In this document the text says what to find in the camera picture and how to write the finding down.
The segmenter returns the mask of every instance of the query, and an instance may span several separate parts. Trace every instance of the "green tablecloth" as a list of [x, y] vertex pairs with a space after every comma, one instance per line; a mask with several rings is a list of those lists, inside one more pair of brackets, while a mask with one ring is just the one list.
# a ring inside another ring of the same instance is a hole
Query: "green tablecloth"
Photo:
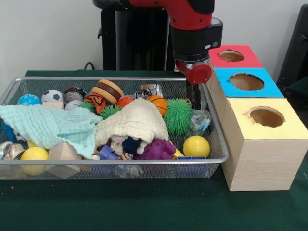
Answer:
[[[162, 76], [29, 71], [27, 76]], [[177, 76], [167, 73], [169, 77]], [[308, 162], [289, 191], [229, 192], [211, 179], [0, 181], [1, 230], [308, 230]]]

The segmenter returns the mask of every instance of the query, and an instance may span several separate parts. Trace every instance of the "circular hole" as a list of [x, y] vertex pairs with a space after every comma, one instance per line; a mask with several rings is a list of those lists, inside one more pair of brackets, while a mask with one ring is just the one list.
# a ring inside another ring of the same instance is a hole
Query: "circular hole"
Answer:
[[264, 88], [264, 82], [251, 74], [236, 74], [230, 77], [231, 83], [241, 90], [253, 91]]
[[250, 111], [249, 116], [258, 124], [276, 128], [284, 123], [283, 115], [269, 107], [258, 107]]
[[224, 51], [220, 53], [219, 55], [223, 60], [230, 61], [230, 62], [239, 62], [245, 59], [245, 57], [241, 53], [237, 51], [232, 51], [232, 50]]

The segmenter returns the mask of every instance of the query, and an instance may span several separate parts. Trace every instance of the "towel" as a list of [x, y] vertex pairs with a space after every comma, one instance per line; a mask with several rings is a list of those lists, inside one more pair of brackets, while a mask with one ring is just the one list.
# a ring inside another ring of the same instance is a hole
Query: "towel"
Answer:
[[38, 147], [68, 142], [87, 159], [95, 151], [95, 125], [102, 120], [85, 108], [65, 111], [43, 105], [0, 106], [0, 118]]
[[148, 100], [137, 98], [121, 111], [97, 124], [96, 146], [105, 145], [112, 136], [133, 137], [151, 143], [154, 138], [169, 140], [162, 115]]

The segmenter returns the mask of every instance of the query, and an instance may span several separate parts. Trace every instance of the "white wall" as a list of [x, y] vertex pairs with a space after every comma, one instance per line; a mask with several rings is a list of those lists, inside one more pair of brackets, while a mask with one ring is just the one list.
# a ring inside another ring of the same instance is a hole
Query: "white wall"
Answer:
[[[216, 0], [224, 44], [248, 44], [274, 79], [307, 0]], [[92, 0], [0, 0], [0, 94], [27, 70], [102, 68]]]

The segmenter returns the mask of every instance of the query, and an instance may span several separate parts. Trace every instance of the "wire mesh basket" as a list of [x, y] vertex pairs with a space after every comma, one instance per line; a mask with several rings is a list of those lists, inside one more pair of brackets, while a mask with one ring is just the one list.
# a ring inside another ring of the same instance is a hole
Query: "wire mesh basket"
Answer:
[[[22, 77], [8, 86], [0, 105], [16, 105], [25, 94], [41, 96], [46, 90], [63, 92], [76, 86], [90, 92], [100, 77]], [[162, 87], [165, 99], [191, 98], [193, 91], [187, 88], [185, 78], [105, 78], [115, 82], [125, 94], [132, 94], [140, 85], [157, 83]], [[204, 133], [210, 144], [207, 159], [191, 160], [5, 160], [0, 162], [0, 180], [47, 179], [116, 179], [116, 178], [210, 178], [220, 163], [229, 156], [226, 141], [206, 84], [199, 85], [201, 109], [210, 111], [212, 122]], [[184, 136], [172, 136], [170, 140], [182, 152]], [[0, 142], [7, 141], [2, 129]]]

